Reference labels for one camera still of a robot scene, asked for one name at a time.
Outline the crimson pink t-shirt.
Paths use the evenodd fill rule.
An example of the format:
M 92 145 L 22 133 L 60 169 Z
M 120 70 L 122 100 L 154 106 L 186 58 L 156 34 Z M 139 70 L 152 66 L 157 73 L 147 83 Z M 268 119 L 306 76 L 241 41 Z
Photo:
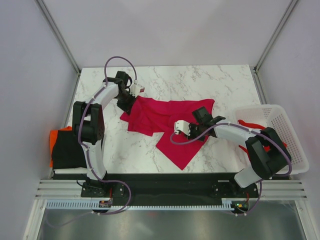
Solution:
M 192 112 L 205 107 L 211 113 L 214 103 L 214 99 L 159 101 L 139 96 L 130 114 L 124 112 L 120 119 L 128 123 L 129 132 L 138 132 L 150 137 L 154 133 L 163 133 L 156 148 L 183 170 L 206 143 L 208 137 L 205 141 L 197 140 L 186 145 L 173 144 L 170 136 L 174 132 L 174 124 L 178 120 L 195 123 Z

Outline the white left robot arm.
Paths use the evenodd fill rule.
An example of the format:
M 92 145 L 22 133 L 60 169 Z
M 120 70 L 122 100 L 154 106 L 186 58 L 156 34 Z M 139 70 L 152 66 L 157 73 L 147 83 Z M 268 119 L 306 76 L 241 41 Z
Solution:
M 136 101 L 128 85 L 132 83 L 132 78 L 126 72 L 118 71 L 115 77 L 105 78 L 91 98 L 73 104 L 72 131 L 82 147 L 87 168 L 81 190 L 83 198 L 103 198 L 109 195 L 111 184 L 103 180 L 107 175 L 103 163 L 103 110 L 111 100 L 116 99 L 117 107 L 129 115 Z

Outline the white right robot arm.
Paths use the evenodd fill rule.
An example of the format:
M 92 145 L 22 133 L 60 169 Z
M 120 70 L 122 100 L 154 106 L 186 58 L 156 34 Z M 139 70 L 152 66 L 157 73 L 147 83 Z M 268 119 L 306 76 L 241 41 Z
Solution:
M 179 120 L 175 129 L 190 141 L 204 141 L 206 137 L 225 139 L 240 146 L 249 159 L 249 165 L 235 174 L 229 191 L 242 196 L 253 183 L 273 176 L 287 177 L 293 170 L 287 145 L 272 127 L 232 123 L 223 116 L 213 117 L 205 107 L 192 112 L 195 122 Z

